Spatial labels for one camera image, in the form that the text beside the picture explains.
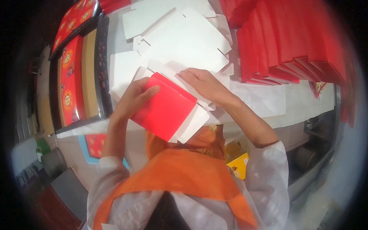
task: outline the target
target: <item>white cardboard blank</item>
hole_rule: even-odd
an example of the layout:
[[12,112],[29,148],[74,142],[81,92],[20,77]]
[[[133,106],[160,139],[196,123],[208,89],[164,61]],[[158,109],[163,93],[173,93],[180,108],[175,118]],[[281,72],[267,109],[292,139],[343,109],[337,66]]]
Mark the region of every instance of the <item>white cardboard blank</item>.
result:
[[231,38],[229,24],[225,15],[216,14],[214,18],[207,19],[229,42],[229,45],[233,45],[233,39]]
[[234,75],[234,64],[228,63],[224,68],[220,70],[220,73],[227,74],[229,76]]
[[123,14],[123,25],[125,39],[131,39],[140,35],[164,14],[169,12],[172,7],[149,0],[140,2],[141,7]]
[[145,77],[151,77],[154,73],[145,67],[138,67],[138,70],[133,78],[133,81],[137,81],[139,79],[145,78]]
[[183,124],[175,132],[174,137],[178,137],[182,144],[185,144],[209,119],[208,113],[196,104]]
[[123,14],[125,38],[141,34],[172,8],[184,10],[190,7],[204,17],[216,17],[207,0],[144,0],[132,4],[132,11]]
[[113,73],[113,84],[110,85],[110,95],[119,101],[138,69],[140,55],[136,50],[116,53],[110,57],[110,74]]
[[142,38],[151,46],[141,55],[176,72],[187,67],[218,72],[229,63],[223,55],[231,50],[227,40],[191,9],[170,13],[154,29],[142,34]]
[[131,9],[139,9],[145,7],[147,3],[151,4],[151,6],[159,7],[161,5],[166,5],[167,7],[177,8],[179,11],[185,8],[192,8],[193,10],[197,11],[198,13],[202,14],[205,18],[212,18],[216,17],[216,13],[213,10],[211,4],[208,0],[143,0],[131,5]]
[[214,73],[212,72],[214,77],[221,82],[228,90],[230,90],[230,75],[224,73]]
[[211,101],[199,95],[199,93],[192,86],[186,83],[186,81],[184,81],[181,77],[179,77],[174,70],[163,65],[159,61],[149,60],[147,68],[153,72],[158,72],[162,74],[163,76],[165,76],[166,78],[168,78],[169,80],[171,80],[172,82],[183,88],[185,91],[189,92],[191,95],[197,98],[197,102],[201,106],[208,106],[211,103]]

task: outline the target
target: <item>gold circular emblem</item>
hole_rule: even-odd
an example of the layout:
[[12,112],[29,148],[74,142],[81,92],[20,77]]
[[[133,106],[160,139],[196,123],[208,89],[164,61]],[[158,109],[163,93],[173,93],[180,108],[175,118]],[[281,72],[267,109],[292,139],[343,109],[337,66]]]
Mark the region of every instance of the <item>gold circular emblem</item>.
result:
[[71,58],[73,57],[73,50],[68,50],[63,58],[63,68],[68,67]]
[[63,22],[63,24],[60,25],[59,31],[61,31],[65,26],[65,22]]
[[92,10],[87,10],[86,13],[84,13],[81,17],[81,23],[89,19],[89,16],[92,14]]
[[56,46],[58,46],[58,45],[59,45],[60,40],[61,40],[61,36],[59,36],[59,37],[56,39],[54,47],[56,47]]
[[68,27],[67,27],[67,32],[71,31],[73,28],[74,28],[74,25],[75,25],[75,22],[76,22],[76,18],[73,19],[69,24],[68,24]]
[[69,89],[64,92],[63,98],[64,98],[63,100],[64,109],[66,111],[70,111],[73,106],[73,94]]

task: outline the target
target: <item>floor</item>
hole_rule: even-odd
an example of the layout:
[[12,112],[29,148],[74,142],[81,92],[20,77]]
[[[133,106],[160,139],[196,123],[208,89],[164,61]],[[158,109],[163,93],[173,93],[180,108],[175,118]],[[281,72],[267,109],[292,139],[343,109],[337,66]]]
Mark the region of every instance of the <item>floor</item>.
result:
[[[304,122],[276,128],[279,139],[283,142],[286,151],[292,150],[308,141],[308,135],[304,133]],[[146,163],[144,131],[127,134],[125,157],[129,164],[131,174],[140,170]],[[83,186],[89,190],[97,171],[95,164],[88,164],[84,158],[77,136],[58,139],[56,135],[46,137],[51,149],[56,146],[64,155],[67,166],[72,168]]]

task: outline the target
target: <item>apron strap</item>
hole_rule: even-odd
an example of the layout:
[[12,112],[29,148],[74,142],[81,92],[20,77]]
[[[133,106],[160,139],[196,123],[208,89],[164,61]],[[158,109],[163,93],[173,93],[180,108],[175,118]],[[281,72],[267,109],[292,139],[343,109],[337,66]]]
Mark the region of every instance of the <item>apron strap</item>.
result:
[[257,229],[246,199],[223,160],[178,149],[166,149],[144,168],[120,183],[98,208],[93,230],[102,229],[115,198],[139,191],[180,192],[200,198],[226,201],[241,229]]

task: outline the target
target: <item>decorative red box lid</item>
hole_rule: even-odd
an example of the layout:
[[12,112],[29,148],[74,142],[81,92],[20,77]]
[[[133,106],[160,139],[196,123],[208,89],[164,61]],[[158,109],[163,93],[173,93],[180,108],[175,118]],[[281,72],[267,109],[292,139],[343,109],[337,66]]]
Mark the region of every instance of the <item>decorative red box lid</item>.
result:
[[65,124],[85,119],[82,95],[81,57],[83,37],[75,37],[63,50],[60,87]]
[[85,135],[85,138],[89,156],[100,159],[106,134],[88,134]]
[[97,0],[79,0],[64,14],[56,34],[52,52],[73,30],[94,16],[98,4]]

